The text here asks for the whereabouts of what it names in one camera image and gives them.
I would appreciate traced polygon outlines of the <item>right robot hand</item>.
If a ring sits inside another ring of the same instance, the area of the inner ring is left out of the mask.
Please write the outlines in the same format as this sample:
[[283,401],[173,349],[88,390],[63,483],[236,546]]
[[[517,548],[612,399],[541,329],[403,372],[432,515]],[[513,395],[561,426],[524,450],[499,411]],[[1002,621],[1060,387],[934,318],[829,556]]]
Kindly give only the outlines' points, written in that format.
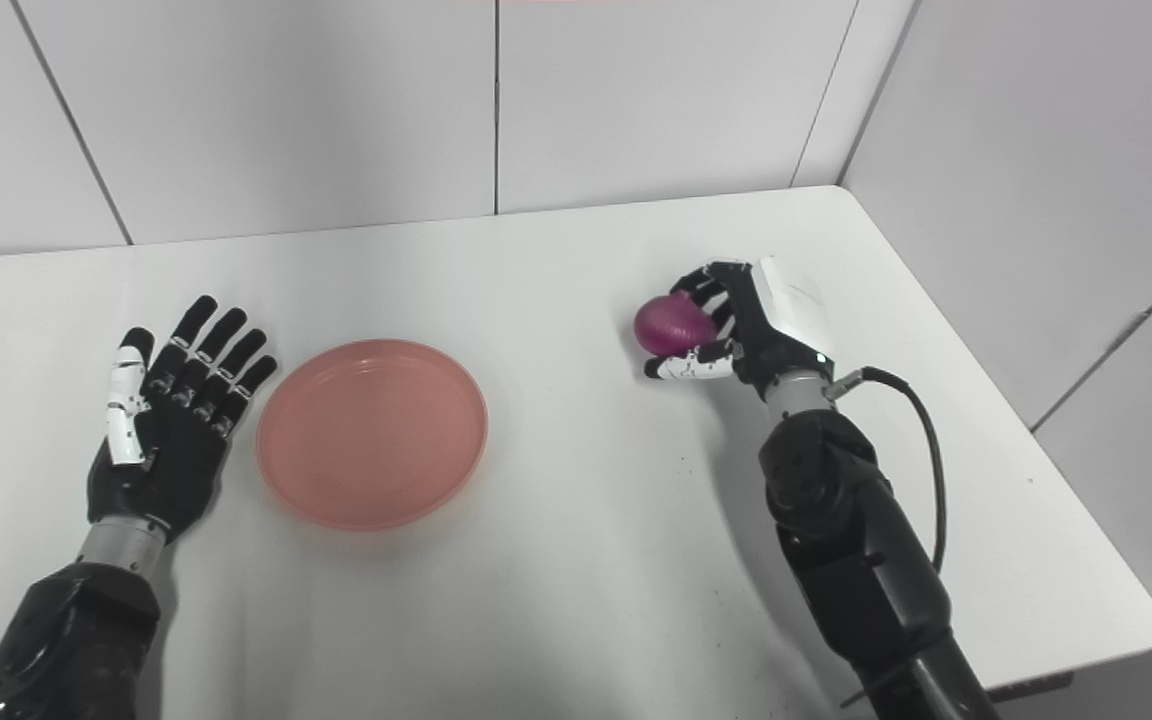
[[773,258],[710,262],[679,278],[668,296],[699,311],[717,338],[650,355],[643,372],[654,381],[733,376],[767,397],[788,376],[835,378],[823,304],[813,291],[787,282]]

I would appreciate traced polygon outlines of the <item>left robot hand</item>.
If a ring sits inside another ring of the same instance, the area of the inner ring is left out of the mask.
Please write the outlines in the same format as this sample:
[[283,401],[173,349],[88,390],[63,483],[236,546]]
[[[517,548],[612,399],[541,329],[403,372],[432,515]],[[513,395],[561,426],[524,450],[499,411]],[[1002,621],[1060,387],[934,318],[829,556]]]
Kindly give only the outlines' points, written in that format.
[[247,311],[202,295],[162,344],[143,327],[109,370],[105,437],[88,473],[88,521],[146,521],[172,543],[214,500],[230,437],[275,357]]

